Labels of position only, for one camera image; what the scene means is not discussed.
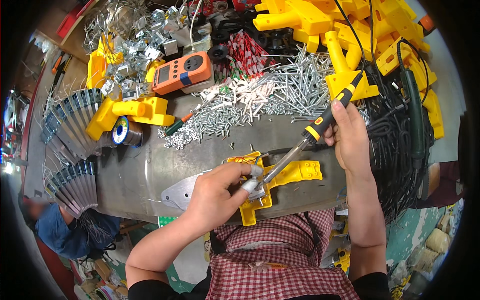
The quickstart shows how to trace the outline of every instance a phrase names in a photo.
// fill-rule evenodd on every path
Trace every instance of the checkered shirt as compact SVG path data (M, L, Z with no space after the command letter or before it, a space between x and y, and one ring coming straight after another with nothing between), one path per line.
M223 225L215 229L226 253L211 257L212 280L206 299L283 300L326 294L359 299L340 268L319 267L328 246L333 211L308 213L320 238L316 246L303 214L249 227ZM273 268L267 263L281 266Z

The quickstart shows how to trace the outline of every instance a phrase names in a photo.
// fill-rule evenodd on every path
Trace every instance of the cardboard box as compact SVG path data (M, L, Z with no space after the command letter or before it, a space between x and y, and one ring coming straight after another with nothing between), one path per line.
M118 287L116 291L122 294L123 296L128 297L128 290L126 287Z
M105 282L108 281L110 273L112 272L109 266L102 259L97 259L95 261L95 271L100 275L100 277L102 277L103 281Z

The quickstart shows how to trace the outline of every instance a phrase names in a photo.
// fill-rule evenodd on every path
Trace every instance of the white wire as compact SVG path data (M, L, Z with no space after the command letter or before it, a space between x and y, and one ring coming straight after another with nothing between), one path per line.
M195 18L198 14L198 10L200 9L200 5L202 5L203 1L204 0L198 1L197 9L195 10L195 14L193 14L192 23L190 24L190 42L192 43L192 51L195 51L195 46L193 45L193 22L195 21Z

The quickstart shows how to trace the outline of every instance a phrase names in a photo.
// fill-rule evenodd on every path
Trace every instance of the solder wire spool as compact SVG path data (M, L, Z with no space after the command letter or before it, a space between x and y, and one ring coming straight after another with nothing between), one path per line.
M130 145L133 148L141 146L143 138L142 127L127 117L119 117L112 130L112 140L115 144Z

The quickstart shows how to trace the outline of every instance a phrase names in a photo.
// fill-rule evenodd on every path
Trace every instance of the screwdriver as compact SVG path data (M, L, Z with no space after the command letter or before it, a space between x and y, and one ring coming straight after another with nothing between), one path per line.
M191 112L185 117L181 118L180 120L176 121L172 125L170 125L166 130L165 130L165 136L170 136L174 134L180 127L182 127L194 114L195 112Z
M194 109L194 110L191 110L188 115L186 115L185 117L181 118L180 120L176 121L175 123L173 123L172 125L168 126L168 128L165 130L165 136L170 136L172 134L174 134L180 127L182 127L197 111L201 110L202 108L204 108L205 106L207 106L208 104L210 104L210 102L212 102L212 100L214 99L214 97L212 97L211 99L205 101L202 105L200 105L198 108Z
M335 97L335 99L339 100L344 107L347 107L350 99L352 99L353 93L355 92L355 89L362 78L362 73L363 71L358 73L353 81ZM302 133L303 139L287 154L285 154L285 156L270 171L268 171L268 173L265 174L263 179L258 183L257 188L261 187L263 184L271 182L272 179L292 160L294 160L308 144L315 145L317 141L320 140L320 136L324 133L328 126L333 123L334 120L335 119L333 117L331 107L328 106L323 114L321 114L321 116L319 116L312 125L309 125L305 128Z

